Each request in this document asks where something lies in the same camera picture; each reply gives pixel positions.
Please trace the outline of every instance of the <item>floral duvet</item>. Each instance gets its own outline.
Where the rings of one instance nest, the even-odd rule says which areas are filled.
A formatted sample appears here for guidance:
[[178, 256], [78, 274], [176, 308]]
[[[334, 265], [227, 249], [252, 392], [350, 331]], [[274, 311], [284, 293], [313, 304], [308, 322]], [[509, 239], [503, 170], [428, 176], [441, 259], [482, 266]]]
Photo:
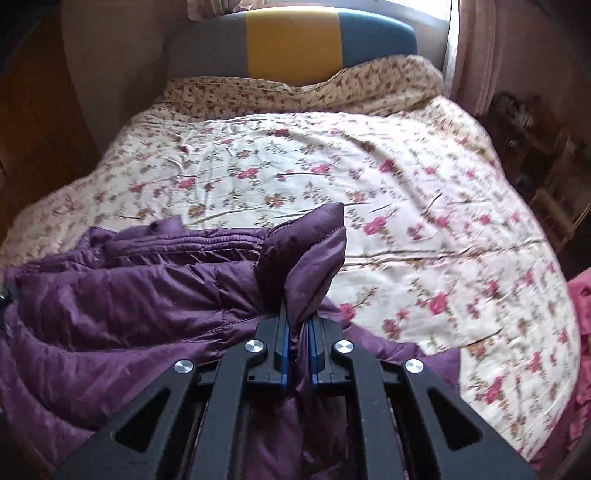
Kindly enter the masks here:
[[91, 225], [272, 226], [342, 202], [329, 297], [374, 334], [460, 347], [462, 397], [531, 459], [577, 380], [573, 306], [486, 132], [442, 90], [413, 56], [306, 87], [173, 80], [90, 176], [21, 212], [2, 268], [71, 249]]

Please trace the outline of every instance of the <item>headboard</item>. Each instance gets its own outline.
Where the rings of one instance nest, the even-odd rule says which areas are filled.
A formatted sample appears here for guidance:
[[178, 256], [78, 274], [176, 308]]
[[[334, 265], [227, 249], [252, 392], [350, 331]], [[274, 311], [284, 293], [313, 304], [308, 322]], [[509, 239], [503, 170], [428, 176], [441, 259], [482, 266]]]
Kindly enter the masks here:
[[168, 78], [249, 77], [301, 86], [344, 67], [416, 54], [407, 24], [329, 7], [263, 8], [192, 25], [167, 43]]

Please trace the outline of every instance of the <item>beige wall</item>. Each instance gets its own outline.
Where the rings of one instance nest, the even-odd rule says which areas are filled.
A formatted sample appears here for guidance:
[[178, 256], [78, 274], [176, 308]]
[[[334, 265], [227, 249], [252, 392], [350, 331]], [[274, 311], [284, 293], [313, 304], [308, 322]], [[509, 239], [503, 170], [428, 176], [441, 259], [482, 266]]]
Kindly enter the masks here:
[[591, 142], [591, 82], [545, 15], [527, 0], [508, 4], [497, 92], [540, 95], [574, 135]]
[[163, 44], [189, 24], [186, 0], [63, 0], [70, 78], [103, 152], [132, 115], [164, 88]]

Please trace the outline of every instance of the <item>metal screw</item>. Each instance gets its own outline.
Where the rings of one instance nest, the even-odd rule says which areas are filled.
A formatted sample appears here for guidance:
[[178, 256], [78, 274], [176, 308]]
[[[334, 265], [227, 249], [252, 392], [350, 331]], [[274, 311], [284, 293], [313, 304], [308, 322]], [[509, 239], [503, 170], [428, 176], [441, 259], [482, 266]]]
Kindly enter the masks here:
[[337, 352], [349, 353], [353, 351], [354, 346], [348, 340], [339, 340], [335, 343], [335, 348]]
[[174, 364], [174, 371], [178, 374], [188, 374], [193, 369], [191, 360], [179, 360]]
[[417, 360], [416, 358], [411, 358], [410, 360], [406, 360], [404, 368], [406, 368], [412, 374], [419, 374], [423, 371], [423, 368], [425, 368], [425, 366], [423, 365], [423, 362], [421, 362], [420, 360]]
[[258, 353], [265, 348], [265, 344], [260, 340], [249, 340], [246, 342], [244, 348], [249, 352]]

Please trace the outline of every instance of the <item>curtain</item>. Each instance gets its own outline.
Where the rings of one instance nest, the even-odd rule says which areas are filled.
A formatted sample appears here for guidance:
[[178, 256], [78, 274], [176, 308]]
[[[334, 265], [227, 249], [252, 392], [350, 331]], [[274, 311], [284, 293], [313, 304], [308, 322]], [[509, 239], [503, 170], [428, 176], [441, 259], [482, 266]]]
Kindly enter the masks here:
[[452, 0], [446, 96], [473, 116], [485, 114], [495, 94], [505, 27], [506, 0]]
[[187, 0], [189, 19], [195, 22], [248, 10], [255, 0]]

